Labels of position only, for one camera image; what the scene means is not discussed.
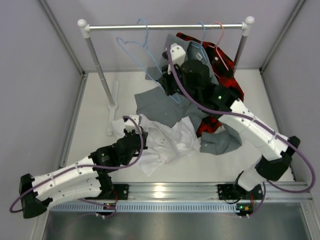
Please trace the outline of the white shirt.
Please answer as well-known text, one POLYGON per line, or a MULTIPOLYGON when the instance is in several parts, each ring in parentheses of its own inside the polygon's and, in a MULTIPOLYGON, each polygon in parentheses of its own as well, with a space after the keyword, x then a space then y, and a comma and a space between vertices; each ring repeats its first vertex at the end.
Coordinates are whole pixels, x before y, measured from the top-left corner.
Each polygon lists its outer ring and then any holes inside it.
POLYGON ((148 133, 147 149, 134 164, 147 176, 157 168, 184 156, 192 156, 201 147, 189 117, 182 118, 173 127, 149 120, 145 115, 130 114, 129 117, 148 133))

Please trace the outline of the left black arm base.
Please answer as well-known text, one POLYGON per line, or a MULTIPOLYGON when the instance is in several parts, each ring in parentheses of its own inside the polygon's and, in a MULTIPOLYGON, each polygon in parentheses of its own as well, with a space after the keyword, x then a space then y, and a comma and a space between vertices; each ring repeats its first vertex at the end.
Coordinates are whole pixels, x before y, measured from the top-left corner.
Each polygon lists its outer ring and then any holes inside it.
POLYGON ((121 200, 125 201, 128 199, 129 195, 129 185, 128 184, 114 184, 114 190, 110 194, 110 200, 121 200))

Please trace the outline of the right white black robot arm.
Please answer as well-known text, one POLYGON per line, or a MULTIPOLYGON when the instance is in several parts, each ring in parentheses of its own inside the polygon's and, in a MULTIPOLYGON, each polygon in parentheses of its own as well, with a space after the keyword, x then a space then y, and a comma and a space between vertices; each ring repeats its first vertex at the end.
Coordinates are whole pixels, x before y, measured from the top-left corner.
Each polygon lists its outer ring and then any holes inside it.
POLYGON ((185 96, 260 151, 260 159, 240 173, 232 187, 237 198, 245 198, 265 181, 278 181, 288 170, 300 139, 278 134, 264 124, 249 111, 233 89, 214 83, 209 67, 200 60, 187 60, 182 64, 169 62, 162 67, 158 82, 166 94, 185 96))

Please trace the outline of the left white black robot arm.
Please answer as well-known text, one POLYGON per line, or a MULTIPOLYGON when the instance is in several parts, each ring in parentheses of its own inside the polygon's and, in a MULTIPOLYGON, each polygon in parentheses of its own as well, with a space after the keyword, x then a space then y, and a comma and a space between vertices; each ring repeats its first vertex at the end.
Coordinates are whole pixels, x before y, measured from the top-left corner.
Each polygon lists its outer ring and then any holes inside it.
POLYGON ((128 168, 147 147, 143 129, 124 131, 116 143, 98 148, 76 163, 44 175, 20 178, 19 194, 24 219, 35 218, 56 205, 73 200, 109 199, 114 185, 110 173, 128 168))

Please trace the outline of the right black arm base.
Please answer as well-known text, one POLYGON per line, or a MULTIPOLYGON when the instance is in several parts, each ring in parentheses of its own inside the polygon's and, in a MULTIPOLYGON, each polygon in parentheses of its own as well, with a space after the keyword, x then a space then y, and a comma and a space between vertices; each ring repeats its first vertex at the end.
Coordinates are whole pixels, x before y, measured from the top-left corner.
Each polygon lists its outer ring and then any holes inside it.
POLYGON ((231 183, 217 185, 218 199, 229 205, 235 205, 239 218, 249 218, 259 208, 266 196, 266 188, 258 184, 246 191, 231 183))

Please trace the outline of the light blue hanger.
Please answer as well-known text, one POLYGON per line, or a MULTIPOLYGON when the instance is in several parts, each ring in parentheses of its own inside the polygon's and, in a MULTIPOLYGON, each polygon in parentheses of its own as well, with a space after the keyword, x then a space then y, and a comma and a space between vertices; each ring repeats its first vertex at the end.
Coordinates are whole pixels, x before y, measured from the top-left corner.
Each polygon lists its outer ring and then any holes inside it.
POLYGON ((124 47, 124 45, 128 45, 128 44, 134 44, 139 46, 141 49, 144 49, 145 52, 151 57, 151 59, 153 60, 153 63, 155 64, 156 68, 158 69, 159 73, 162 73, 162 70, 160 68, 160 65, 158 64, 158 62, 156 61, 155 57, 153 56, 153 54, 149 51, 149 46, 148 46, 148 39, 149 39, 149 28, 148 28, 148 24, 147 21, 144 18, 139 18, 136 22, 136 25, 138 25, 140 22, 144 23, 145 26, 145 36, 144 36, 144 42, 139 42, 139 41, 133 41, 133 40, 124 40, 123 38, 117 36, 116 37, 116 42, 117 44, 122 48, 122 50, 127 54, 127 56, 136 64, 139 66, 139 68, 141 70, 143 70, 143 72, 146 74, 146 76, 148 77, 149 80, 152 80, 153 82, 155 82, 162 90, 164 90, 164 88, 161 86, 161 84, 156 81, 156 79, 154 77, 152 77, 148 72, 147 72, 147 68, 145 68, 132 54, 130 54, 127 49, 124 47))

